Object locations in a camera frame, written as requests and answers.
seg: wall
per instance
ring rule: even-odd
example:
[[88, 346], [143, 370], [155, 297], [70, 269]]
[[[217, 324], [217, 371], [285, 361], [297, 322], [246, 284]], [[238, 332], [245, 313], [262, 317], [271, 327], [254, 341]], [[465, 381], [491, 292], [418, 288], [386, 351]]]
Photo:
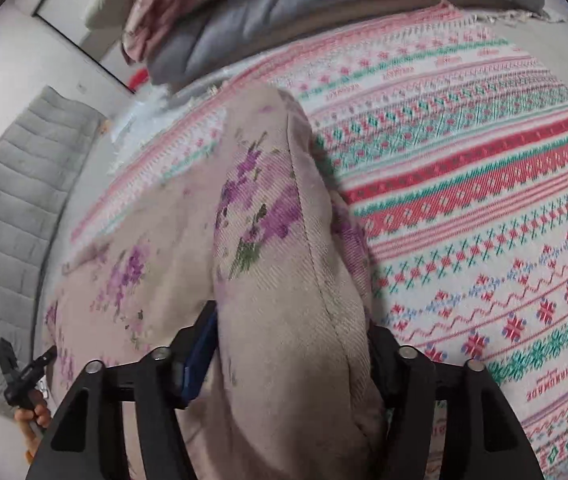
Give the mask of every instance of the wall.
[[[77, 47], [9, 0], [0, 9], [0, 137], [45, 85], [107, 116], [131, 102], [131, 94]], [[0, 480], [26, 477], [25, 450], [15, 425], [0, 416]]]
[[84, 14], [92, 0], [15, 0], [17, 8], [31, 16], [35, 12], [93, 59], [99, 60], [120, 81], [127, 83], [140, 69], [128, 66], [121, 53], [121, 27], [88, 30]]

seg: hand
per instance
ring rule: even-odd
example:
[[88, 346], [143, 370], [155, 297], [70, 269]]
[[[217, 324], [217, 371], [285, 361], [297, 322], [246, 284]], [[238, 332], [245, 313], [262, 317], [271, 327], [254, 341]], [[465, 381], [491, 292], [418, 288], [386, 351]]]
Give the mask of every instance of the hand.
[[26, 447], [28, 448], [26, 458], [28, 459], [28, 455], [30, 455], [30, 458], [32, 459], [37, 452], [40, 439], [38, 439], [35, 436], [35, 433], [33, 433], [29, 422], [35, 420], [35, 422], [42, 428], [47, 428], [52, 421], [52, 416], [50, 410], [47, 408], [44, 396], [40, 391], [34, 390], [30, 392], [29, 397], [33, 401], [33, 404], [35, 404], [35, 412], [33, 413], [31, 410], [19, 408], [15, 411], [15, 421], [26, 439]]

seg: black clamp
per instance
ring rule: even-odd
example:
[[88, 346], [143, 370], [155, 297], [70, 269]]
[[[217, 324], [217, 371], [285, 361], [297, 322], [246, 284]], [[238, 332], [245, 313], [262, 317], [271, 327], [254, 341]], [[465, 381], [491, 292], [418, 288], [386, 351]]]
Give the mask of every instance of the black clamp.
[[[4, 398], [9, 406], [20, 407], [25, 410], [35, 410], [35, 404], [30, 399], [37, 383], [44, 377], [46, 367], [57, 358], [57, 347], [51, 346], [45, 354], [39, 356], [23, 370], [19, 370], [17, 357], [12, 345], [3, 337], [0, 337], [0, 369], [6, 379], [6, 389]], [[46, 432], [44, 428], [36, 422], [31, 422], [30, 427], [33, 433], [39, 438]]]
[[[216, 309], [209, 301], [170, 346], [137, 363], [88, 363], [55, 414], [26, 480], [129, 480], [121, 410], [126, 401], [135, 402], [146, 478], [196, 480], [174, 410], [200, 393], [218, 346]], [[543, 480], [517, 417], [481, 362], [433, 363], [413, 347], [400, 347], [382, 327], [371, 327], [368, 338], [373, 380], [393, 410], [377, 478], [423, 480], [435, 402], [446, 400], [441, 480]]]
[[197, 480], [175, 409], [201, 390], [217, 349], [217, 304], [139, 362], [106, 368], [91, 361], [55, 413], [27, 480], [129, 480], [122, 402], [135, 403], [148, 480]]
[[393, 409], [379, 478], [424, 478], [435, 402], [446, 400], [440, 480], [543, 480], [517, 416], [482, 362], [431, 362], [380, 326], [368, 340], [373, 380]]

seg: floral fabric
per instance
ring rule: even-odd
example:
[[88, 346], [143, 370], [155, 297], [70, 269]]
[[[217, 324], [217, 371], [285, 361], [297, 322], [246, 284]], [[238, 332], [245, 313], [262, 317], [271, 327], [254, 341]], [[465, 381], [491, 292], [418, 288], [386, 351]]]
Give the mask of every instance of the floral fabric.
[[[215, 298], [219, 358], [179, 413], [198, 478], [366, 474], [385, 424], [369, 374], [368, 259], [310, 138], [292, 97], [254, 89], [206, 161], [147, 192], [65, 268], [45, 318], [57, 402], [87, 362], [137, 361]], [[140, 479], [130, 406], [124, 414]]]

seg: pink striped blanket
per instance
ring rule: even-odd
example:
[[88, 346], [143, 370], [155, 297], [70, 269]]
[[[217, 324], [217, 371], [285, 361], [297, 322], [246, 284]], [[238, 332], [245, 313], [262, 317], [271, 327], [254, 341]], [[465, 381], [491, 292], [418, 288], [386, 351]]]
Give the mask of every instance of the pink striped blanket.
[[255, 82], [299, 100], [323, 176], [365, 228], [375, 320], [433, 360], [483, 360], [546, 478], [568, 480], [568, 88], [446, 2], [299, 41], [151, 144], [76, 243], [208, 156], [225, 105]]

